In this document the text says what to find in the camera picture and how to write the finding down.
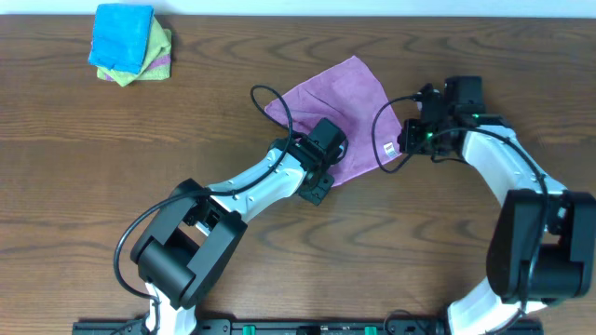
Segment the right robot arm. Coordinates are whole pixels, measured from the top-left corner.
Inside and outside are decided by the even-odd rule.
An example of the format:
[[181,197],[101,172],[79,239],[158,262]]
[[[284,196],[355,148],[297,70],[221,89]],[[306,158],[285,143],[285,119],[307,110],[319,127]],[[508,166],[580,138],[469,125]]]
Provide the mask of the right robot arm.
[[595,198],[572,192],[523,149],[513,126],[489,114],[478,76],[426,84],[420,115],[398,136],[407,156],[459,159],[475,168],[501,206],[485,278],[446,312],[448,334],[499,334],[520,318],[585,296],[595,252]]

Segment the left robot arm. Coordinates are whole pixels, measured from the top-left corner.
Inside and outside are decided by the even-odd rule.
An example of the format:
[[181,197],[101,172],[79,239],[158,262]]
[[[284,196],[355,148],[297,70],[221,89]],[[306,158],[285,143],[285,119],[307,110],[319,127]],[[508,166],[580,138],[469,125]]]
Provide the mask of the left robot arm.
[[328,169],[347,146],[345,133],[323,118],[307,135],[273,141],[266,156],[239,175],[200,186],[181,182],[130,253],[152,296],[143,334],[190,334],[196,306],[222,275],[248,223],[278,200],[298,194],[318,205],[334,178]]

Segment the purple microfiber cloth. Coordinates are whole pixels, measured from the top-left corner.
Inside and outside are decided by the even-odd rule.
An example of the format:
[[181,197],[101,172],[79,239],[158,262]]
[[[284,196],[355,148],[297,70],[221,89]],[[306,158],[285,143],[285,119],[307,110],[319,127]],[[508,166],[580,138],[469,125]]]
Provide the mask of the purple microfiber cloth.
[[295,131],[306,134],[327,118],[346,134],[346,155],[329,169],[336,186],[400,156],[401,123],[384,106],[388,98],[381,83],[355,56],[297,85],[283,99]]

